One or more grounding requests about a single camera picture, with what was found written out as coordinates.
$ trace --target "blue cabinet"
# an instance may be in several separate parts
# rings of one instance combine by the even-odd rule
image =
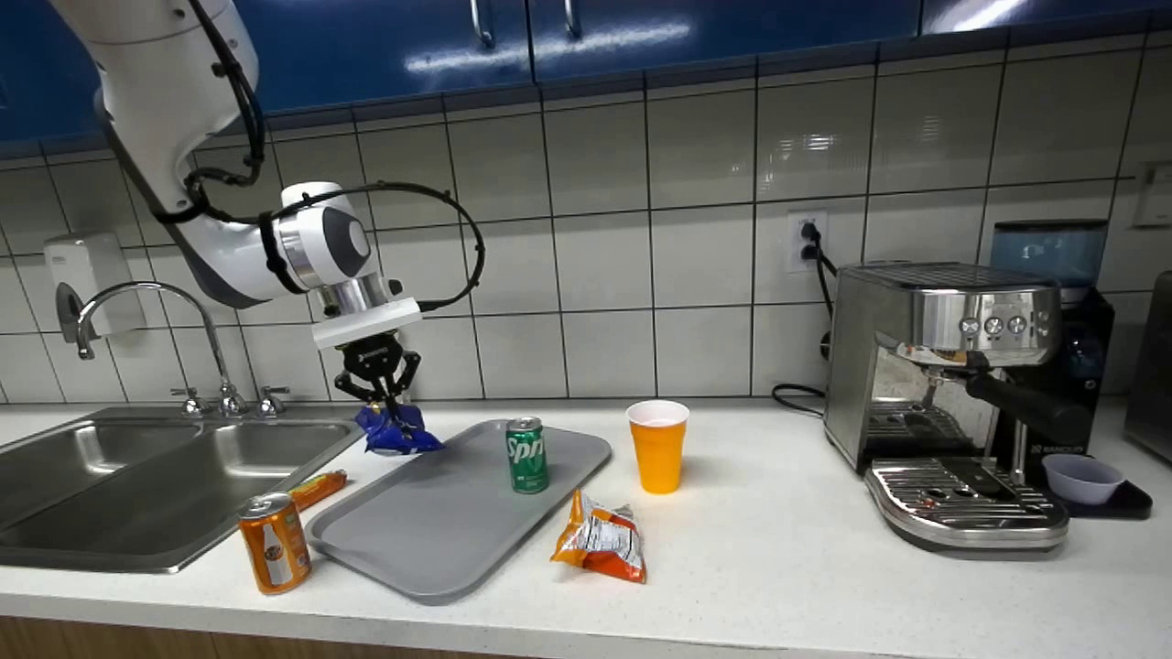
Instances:
[[[923,34],[1105,27],[1172,10],[1172,0],[923,0]]]
[[[532,0],[539,82],[912,35],[920,0]]]
[[[91,142],[99,72],[49,0],[5,0],[0,150]]]
[[[532,84],[522,0],[239,0],[265,110]]]

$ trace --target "white countertop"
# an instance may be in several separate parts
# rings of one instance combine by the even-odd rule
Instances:
[[[1066,549],[1035,559],[908,547],[820,420],[774,403],[693,408],[684,491],[670,499],[642,494],[620,408],[460,408],[428,423],[455,436],[508,414],[613,441],[587,494],[632,505],[646,586],[549,565],[557,511],[477,594],[441,607],[330,559],[301,591],[259,597],[233,533],[179,576],[0,567],[0,615],[493,654],[1167,654],[1172,471],[1117,441],[1119,408],[1100,414],[1093,454],[1151,491],[1155,515],[1072,521]],[[67,417],[0,409],[0,441]],[[362,488],[399,461],[350,448],[332,466]]]

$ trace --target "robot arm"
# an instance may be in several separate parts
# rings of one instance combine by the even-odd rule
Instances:
[[[320,289],[332,317],[315,325],[315,343],[343,350],[349,373],[336,386],[366,403],[392,403],[419,366],[394,331],[419,322],[420,309],[377,279],[349,196],[332,183],[295,183],[266,220],[231,220],[207,205],[203,168],[190,166],[190,150],[242,110],[250,131],[265,121],[254,99],[255,51],[233,0],[50,4],[96,60],[99,118],[198,284],[227,309]],[[255,179],[265,138],[250,138],[254,173],[215,179]]]

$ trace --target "green soda can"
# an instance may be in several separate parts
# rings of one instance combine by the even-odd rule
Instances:
[[[507,420],[511,491],[533,494],[549,488],[543,417]]]

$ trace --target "chip bag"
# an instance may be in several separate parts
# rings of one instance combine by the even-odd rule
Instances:
[[[572,522],[557,533],[549,559],[627,583],[648,578],[646,538],[632,528],[632,511],[627,505],[616,511],[597,510],[581,491],[572,499]]]

